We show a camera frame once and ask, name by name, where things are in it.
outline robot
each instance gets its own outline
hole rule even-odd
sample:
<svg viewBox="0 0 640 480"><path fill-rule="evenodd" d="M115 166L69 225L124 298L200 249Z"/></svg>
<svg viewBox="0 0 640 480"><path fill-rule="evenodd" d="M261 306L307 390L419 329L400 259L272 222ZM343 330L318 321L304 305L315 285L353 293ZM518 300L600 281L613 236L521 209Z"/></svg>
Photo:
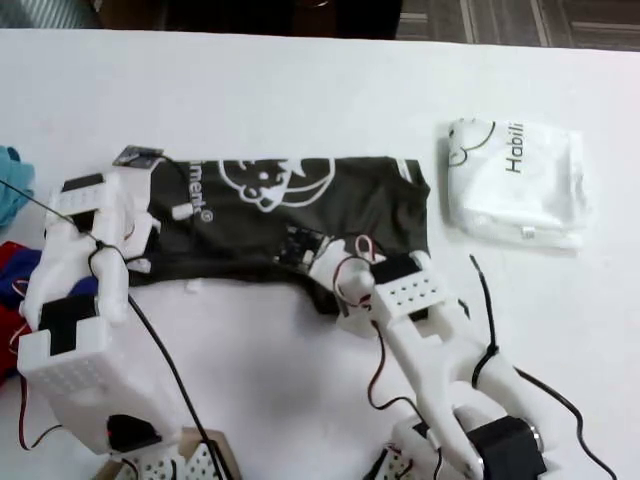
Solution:
<svg viewBox="0 0 640 480"><path fill-rule="evenodd" d="M18 369L93 452L135 458L137 465L167 459L166 478L182 479L189 459L177 450L178 398L153 374L154 362L136 361L141 350L157 355L151 337L131 335L142 325L129 308L127 261L161 228L147 213L147 177L116 168L68 180L51 196L42 260L21 306L33 333L21 338ZM180 218L189 210L176 206ZM364 337L379 334L393 352L416 397L416 415L398 424L393 438L416 474L431 478L437 454L473 480L529 480L553 469L543 456L554 447L553 425L508 360L493 352L473 378L486 342L429 255L386 258L373 250L354 255L342 239L291 227L274 262L335 292L338 325ZM97 291L67 296L93 276ZM454 409L451 390L459 381L477 382L504 415ZM232 478L226 469L218 474ZM138 475L161 478L145 469Z"/></svg>

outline cartoon face logo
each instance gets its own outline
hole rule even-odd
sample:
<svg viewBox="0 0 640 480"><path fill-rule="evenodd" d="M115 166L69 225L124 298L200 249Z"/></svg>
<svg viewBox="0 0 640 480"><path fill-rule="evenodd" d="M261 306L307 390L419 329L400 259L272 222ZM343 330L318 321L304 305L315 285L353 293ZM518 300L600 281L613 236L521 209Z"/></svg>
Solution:
<svg viewBox="0 0 640 480"><path fill-rule="evenodd" d="M236 190L240 199L264 213L278 205L304 207L315 202L329 187L335 163L328 158L306 158L299 162L276 160L224 160L220 176Z"/></svg>
<svg viewBox="0 0 640 480"><path fill-rule="evenodd" d="M468 128L467 136L477 137L472 142L474 143L474 145L470 147L463 147L462 145L459 144L460 136L455 136L455 128L451 128L451 130L449 131L449 138L451 139L450 140L451 149L449 152L449 167L460 167L464 165L465 162L467 161L467 158L469 157L469 152L472 150L476 150L478 148L484 147L496 129L496 122L491 123L491 128L489 129L488 133L481 128L484 125L482 124L475 125L475 123L476 123L475 119L471 120L471 124L467 122L467 126L469 125L473 126L473 128Z"/></svg>

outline wooden base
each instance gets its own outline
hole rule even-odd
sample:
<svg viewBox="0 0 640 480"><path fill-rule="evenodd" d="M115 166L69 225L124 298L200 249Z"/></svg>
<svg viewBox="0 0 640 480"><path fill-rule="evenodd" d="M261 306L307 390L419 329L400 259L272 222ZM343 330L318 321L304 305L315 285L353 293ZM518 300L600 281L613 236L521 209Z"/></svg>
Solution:
<svg viewBox="0 0 640 480"><path fill-rule="evenodd" d="M231 447L229 446L224 433L216 430L207 430L207 435L211 440L215 440L218 443L222 457L231 472L231 480L241 480L242 476L240 475L240 469L238 468L238 464L236 463L236 459L233 456L233 452L231 451ZM180 452L180 455L188 461L195 453L201 440L202 437L200 437L198 430L195 428L183 428L182 438L178 445L178 452ZM123 466L124 465L121 463L109 460L93 477L93 480L114 480Z"/></svg>

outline red fabric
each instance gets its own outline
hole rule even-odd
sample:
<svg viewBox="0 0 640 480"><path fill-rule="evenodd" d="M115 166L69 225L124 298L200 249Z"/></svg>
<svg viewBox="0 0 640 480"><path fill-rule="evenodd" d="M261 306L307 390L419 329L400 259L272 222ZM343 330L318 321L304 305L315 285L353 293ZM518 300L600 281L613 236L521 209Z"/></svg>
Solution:
<svg viewBox="0 0 640 480"><path fill-rule="evenodd" d="M0 269L4 268L5 264L9 261L13 254L18 250L22 250L24 247L14 242L4 242L0 245Z"/></svg>
<svg viewBox="0 0 640 480"><path fill-rule="evenodd" d="M14 242L5 242L0 245L0 269L5 266L14 253L23 248L22 245ZM18 357L9 351L9 340L24 325L24 322L17 310L7 310L0 305L0 385L4 382L7 372L16 368ZM21 335L30 332L29 327L26 327ZM17 349L17 342L14 344L14 349Z"/></svg>

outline white logo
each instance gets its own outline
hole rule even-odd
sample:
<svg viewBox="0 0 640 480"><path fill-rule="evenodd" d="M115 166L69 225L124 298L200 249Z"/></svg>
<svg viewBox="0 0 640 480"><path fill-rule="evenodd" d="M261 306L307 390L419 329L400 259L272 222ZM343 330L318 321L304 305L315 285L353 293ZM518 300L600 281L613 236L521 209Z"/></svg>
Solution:
<svg viewBox="0 0 640 480"><path fill-rule="evenodd" d="M205 223L213 221L213 212L203 208L207 202L202 197L202 164L189 164L189 195L191 197L191 205L193 205L193 214L200 214L200 220Z"/></svg>
<svg viewBox="0 0 640 480"><path fill-rule="evenodd" d="M322 196L335 175L335 162L327 158L298 162L224 160L219 162L219 167L220 176L238 192L240 199L255 204L264 213L273 211L278 205L305 207L312 204Z"/></svg>

